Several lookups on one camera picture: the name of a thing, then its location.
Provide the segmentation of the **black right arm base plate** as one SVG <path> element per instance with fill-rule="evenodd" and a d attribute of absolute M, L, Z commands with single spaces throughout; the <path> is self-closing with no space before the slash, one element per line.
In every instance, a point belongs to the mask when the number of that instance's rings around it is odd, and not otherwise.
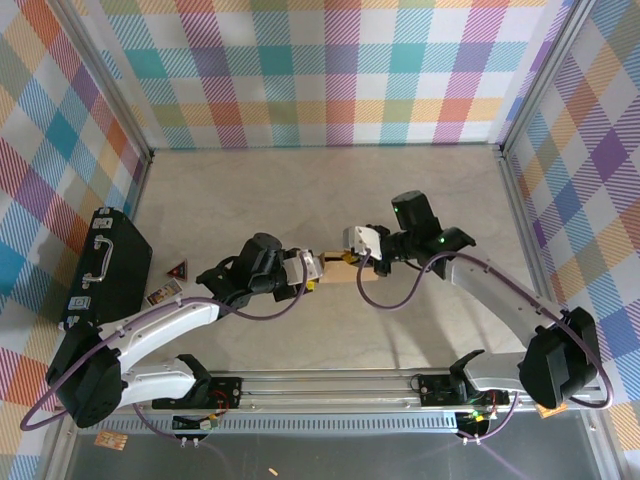
<path fill-rule="evenodd" d="M 454 374 L 416 374 L 410 388 L 417 393 L 423 407 L 431 406 L 507 406 L 509 393 L 502 390 L 480 391 L 468 380 Z"/>

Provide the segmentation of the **small purple yellow card box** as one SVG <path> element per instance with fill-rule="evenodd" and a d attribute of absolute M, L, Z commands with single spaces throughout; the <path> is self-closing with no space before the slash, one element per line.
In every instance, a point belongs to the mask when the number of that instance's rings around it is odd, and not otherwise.
<path fill-rule="evenodd" d="M 146 296 L 146 301 L 150 306 L 155 306 L 168 300 L 182 292 L 181 285 L 175 280 L 171 279 L 163 286 L 157 288 Z"/>

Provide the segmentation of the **aluminium frame post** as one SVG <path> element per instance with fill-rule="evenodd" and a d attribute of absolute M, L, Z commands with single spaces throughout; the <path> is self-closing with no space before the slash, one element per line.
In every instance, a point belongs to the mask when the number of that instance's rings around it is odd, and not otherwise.
<path fill-rule="evenodd" d="M 120 121 L 128 138 L 140 151 L 145 166 L 153 162 L 154 150 L 146 141 L 143 131 L 129 108 L 125 97 L 117 86 L 114 76 L 111 74 L 99 49 L 91 39 L 84 22 L 77 13 L 71 0 L 46 0 L 71 42 L 78 51 L 86 68 L 104 94 L 107 103 Z"/>
<path fill-rule="evenodd" d="M 525 133 L 543 94 L 596 3 L 597 0 L 549 0 L 547 6 L 551 8 L 553 17 L 547 15 L 541 19 L 544 37 L 535 39 L 535 56 L 531 60 L 523 58 L 529 70 L 495 139 L 495 145 L 504 158 Z"/>

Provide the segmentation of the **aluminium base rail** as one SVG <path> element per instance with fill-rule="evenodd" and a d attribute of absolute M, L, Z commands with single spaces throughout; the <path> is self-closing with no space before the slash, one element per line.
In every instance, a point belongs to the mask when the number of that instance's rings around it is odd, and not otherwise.
<path fill-rule="evenodd" d="M 396 412 L 404 409 L 467 412 L 480 406 L 423 407 L 410 380 L 416 374 L 454 374 L 468 380 L 480 391 L 502 390 L 509 393 L 506 409 L 515 399 L 527 403 L 534 397 L 516 379 L 469 379 L 463 371 L 287 371 L 209 373 L 190 367 L 183 361 L 172 365 L 136 367 L 128 372 L 110 368 L 104 373 L 74 373 L 57 390 L 56 396 L 77 426 L 97 424 L 115 410 L 153 400 L 182 398 L 197 380 L 210 377 L 241 377 L 239 407 L 231 411 L 251 410 L 271 413 L 363 413 Z"/>

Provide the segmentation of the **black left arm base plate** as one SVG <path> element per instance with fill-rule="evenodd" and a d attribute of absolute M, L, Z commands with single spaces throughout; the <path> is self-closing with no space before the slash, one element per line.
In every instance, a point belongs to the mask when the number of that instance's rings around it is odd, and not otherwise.
<path fill-rule="evenodd" d="M 242 394 L 241 377 L 210 377 L 197 380 L 194 386 L 179 399 L 153 400 L 155 410 L 229 410 L 237 409 Z"/>

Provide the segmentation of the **black connector bracket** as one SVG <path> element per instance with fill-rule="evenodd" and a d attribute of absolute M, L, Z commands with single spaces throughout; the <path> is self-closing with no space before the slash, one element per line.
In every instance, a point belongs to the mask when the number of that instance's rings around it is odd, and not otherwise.
<path fill-rule="evenodd" d="M 200 418 L 174 415 L 171 426 L 173 435 L 181 442 L 182 446 L 190 443 L 195 448 L 198 448 L 219 427 L 219 423 L 220 416 L 217 414 L 210 414 Z"/>
<path fill-rule="evenodd" d="M 474 407 L 467 412 L 455 414 L 457 422 L 456 435 L 464 442 L 482 439 L 492 432 L 492 422 L 497 419 L 494 407 Z"/>

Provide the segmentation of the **brown cardboard paper box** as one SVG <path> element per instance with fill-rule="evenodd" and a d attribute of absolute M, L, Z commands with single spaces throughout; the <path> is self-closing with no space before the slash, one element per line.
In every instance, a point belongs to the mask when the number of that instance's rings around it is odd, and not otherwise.
<path fill-rule="evenodd" d="M 320 255 L 323 275 L 320 278 L 322 284 L 346 284 L 355 283 L 359 267 L 351 266 L 345 262 L 345 253 L 342 251 L 326 251 Z"/>

